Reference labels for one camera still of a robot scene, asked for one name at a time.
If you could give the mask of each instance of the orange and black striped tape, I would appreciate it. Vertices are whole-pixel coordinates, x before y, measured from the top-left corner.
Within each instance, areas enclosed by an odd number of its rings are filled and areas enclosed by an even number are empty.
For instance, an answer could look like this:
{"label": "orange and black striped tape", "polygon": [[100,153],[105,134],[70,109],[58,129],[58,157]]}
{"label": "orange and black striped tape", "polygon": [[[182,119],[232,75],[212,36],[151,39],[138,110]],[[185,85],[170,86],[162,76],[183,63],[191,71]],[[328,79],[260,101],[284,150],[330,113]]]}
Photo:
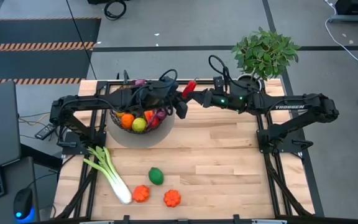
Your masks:
{"label": "orange and black striped tape", "polygon": [[18,85],[76,84],[84,78],[0,78],[0,83],[13,80]]}
{"label": "orange and black striped tape", "polygon": [[[58,18],[0,18],[0,21],[22,21],[22,20],[56,20],[56,19],[73,19],[71,17],[58,17]],[[74,17],[74,19],[101,19],[100,17]]]}
{"label": "orange and black striped tape", "polygon": [[92,50],[94,42],[54,42],[54,43],[23,43],[0,44],[0,51],[32,51],[32,50]]}

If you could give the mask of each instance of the black wire basket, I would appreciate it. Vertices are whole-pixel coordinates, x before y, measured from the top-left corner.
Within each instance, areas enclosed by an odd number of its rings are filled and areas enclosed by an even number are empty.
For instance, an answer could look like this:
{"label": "black wire basket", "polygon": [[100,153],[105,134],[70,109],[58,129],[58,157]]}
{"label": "black wire basket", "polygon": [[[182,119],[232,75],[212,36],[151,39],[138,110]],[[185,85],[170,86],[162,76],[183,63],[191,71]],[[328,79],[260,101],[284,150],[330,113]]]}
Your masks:
{"label": "black wire basket", "polygon": [[[135,81],[129,81],[126,84],[120,86],[119,89],[120,88],[132,88],[132,87],[135,87]],[[140,114],[140,115],[139,114],[132,114],[132,115],[134,115],[135,118],[144,118],[146,120],[144,114]],[[150,121],[147,122],[146,128],[143,131],[134,131],[132,129],[127,129],[127,128],[122,127],[121,117],[118,116],[117,113],[114,110],[110,110],[110,117],[111,117],[111,120],[114,122],[114,124],[116,124],[121,129],[125,130],[126,132],[132,133],[132,134],[146,134],[146,133],[149,133],[151,131],[154,131],[162,124],[162,122],[166,118],[166,117],[164,117],[163,119],[158,119],[157,118],[157,110],[154,110],[154,115],[150,119]],[[152,126],[152,123],[154,122],[155,119],[158,119],[158,123],[157,123],[157,125]]]}

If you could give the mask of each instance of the green leaves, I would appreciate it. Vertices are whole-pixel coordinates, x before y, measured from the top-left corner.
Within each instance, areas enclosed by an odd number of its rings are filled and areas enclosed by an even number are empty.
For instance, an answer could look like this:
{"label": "green leaves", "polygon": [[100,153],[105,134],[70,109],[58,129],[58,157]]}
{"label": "green leaves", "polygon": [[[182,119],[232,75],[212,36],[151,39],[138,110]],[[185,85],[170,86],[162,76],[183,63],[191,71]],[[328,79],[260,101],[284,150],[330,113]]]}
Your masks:
{"label": "green leaves", "polygon": [[248,37],[243,37],[232,48],[235,52],[237,67],[246,73],[256,73],[261,79],[277,77],[289,66],[289,61],[299,61],[296,50],[300,46],[276,32],[263,30],[253,31]]}

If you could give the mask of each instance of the desk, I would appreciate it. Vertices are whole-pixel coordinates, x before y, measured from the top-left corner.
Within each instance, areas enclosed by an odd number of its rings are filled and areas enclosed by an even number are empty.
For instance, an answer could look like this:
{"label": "desk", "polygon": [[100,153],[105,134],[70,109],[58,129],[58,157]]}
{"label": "desk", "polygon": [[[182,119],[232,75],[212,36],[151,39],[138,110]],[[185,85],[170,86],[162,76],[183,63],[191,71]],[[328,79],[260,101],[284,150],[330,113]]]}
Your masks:
{"label": "desk", "polygon": [[[82,81],[79,95],[93,95],[96,84],[97,81]],[[198,85],[197,89],[209,87]],[[284,94],[280,80],[269,80],[266,91],[272,96]],[[170,134],[151,148],[127,149],[108,134],[106,147],[129,189],[133,191],[136,185],[145,184],[150,186],[151,196],[145,203],[122,205],[106,178],[99,174],[92,220],[122,220],[124,215],[130,215],[131,220],[232,219],[233,214],[241,218],[274,217],[264,157],[255,135],[256,117],[203,108],[195,101],[189,102],[188,107],[186,119],[175,119]],[[85,124],[89,124],[90,116],[90,111],[76,113]],[[273,111],[272,117],[275,123],[282,123],[290,119],[290,114]],[[76,156],[61,170],[54,202],[57,214],[78,188],[82,160],[83,156]],[[292,154],[282,154],[282,164],[289,189],[313,213],[301,160]],[[149,182],[147,173],[151,167],[163,171],[163,185]],[[180,206],[165,206],[163,195],[169,189],[181,193]],[[281,194],[278,197],[280,210],[284,211]],[[87,198],[85,194],[81,215],[85,215]]]}
{"label": "desk", "polygon": [[[34,163],[31,157],[6,165],[3,168],[7,194],[0,197],[0,223],[17,223],[13,216],[13,200],[16,193],[35,180]],[[33,195],[34,221],[39,221],[37,188],[35,183],[30,186]]]}

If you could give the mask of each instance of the lime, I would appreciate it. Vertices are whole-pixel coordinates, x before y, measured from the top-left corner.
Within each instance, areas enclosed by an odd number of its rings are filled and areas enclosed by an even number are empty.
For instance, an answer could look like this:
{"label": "lime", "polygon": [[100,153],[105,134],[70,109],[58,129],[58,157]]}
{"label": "lime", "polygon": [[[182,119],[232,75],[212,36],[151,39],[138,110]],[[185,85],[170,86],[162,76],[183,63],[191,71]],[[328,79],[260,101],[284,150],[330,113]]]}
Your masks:
{"label": "lime", "polygon": [[159,168],[152,167],[149,171],[149,179],[155,185],[162,185],[164,182],[164,174]]}
{"label": "lime", "polygon": [[146,128],[147,122],[143,118],[136,118],[132,123],[132,130],[142,132]]}

